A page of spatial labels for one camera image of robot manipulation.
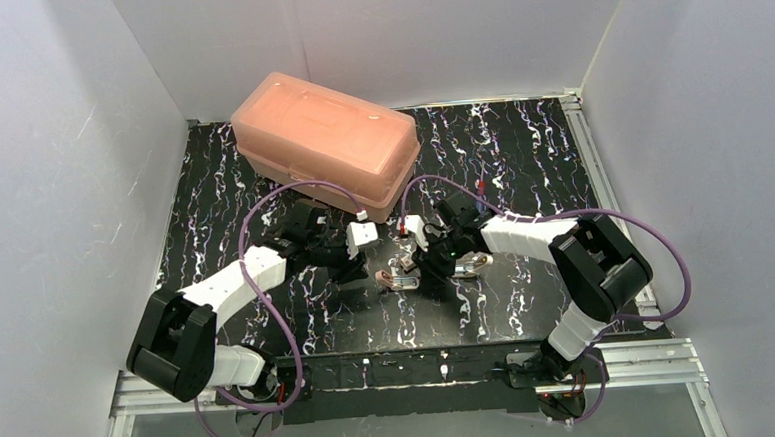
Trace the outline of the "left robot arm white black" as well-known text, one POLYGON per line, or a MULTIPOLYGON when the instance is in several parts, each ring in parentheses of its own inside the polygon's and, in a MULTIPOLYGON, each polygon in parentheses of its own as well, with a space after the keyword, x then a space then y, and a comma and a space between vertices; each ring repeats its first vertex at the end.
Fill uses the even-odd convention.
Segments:
POLYGON ((330 223, 327 208, 299 200, 244 254, 216 274, 179 290, 160 288, 148 298, 127 354, 129 372, 180 402, 208 387, 240 387, 256 402, 284 387, 276 363, 253 346, 218 345, 216 335, 257 297, 307 267, 326 269, 332 282, 366 277, 363 249, 378 242, 374 222, 330 223))

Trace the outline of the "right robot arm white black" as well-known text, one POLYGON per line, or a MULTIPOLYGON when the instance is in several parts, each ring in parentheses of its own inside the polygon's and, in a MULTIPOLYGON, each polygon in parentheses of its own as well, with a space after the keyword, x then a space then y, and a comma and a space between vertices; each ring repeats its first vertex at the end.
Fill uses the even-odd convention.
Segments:
POLYGON ((557 269, 570 303, 531 360, 532 368, 544 375, 569 373, 653 277, 643 254, 604 213, 534 221, 453 197, 440 200, 435 210, 441 221, 437 226, 416 215, 407 215, 398 225, 401 234, 416 239, 412 262, 426 276, 451 277, 469 253, 514 254, 557 269))

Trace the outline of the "pink mini stapler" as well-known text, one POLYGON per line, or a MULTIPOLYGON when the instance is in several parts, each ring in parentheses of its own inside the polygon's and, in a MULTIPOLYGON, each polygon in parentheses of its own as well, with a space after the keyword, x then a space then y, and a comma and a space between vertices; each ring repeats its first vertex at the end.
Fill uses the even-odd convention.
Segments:
POLYGON ((383 288, 394 291, 416 290, 420 286, 420 279, 417 276, 393 275, 387 271, 376 272, 375 279, 383 288))

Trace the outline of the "white mini stapler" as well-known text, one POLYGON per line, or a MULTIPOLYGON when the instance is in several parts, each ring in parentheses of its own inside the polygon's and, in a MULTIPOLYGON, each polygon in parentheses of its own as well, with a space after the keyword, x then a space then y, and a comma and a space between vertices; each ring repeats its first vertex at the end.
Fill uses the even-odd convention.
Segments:
POLYGON ((455 264, 452 277, 460 280, 476 278, 485 266, 493 262, 493 256, 487 253, 476 253, 465 257, 462 260, 458 260, 455 264))

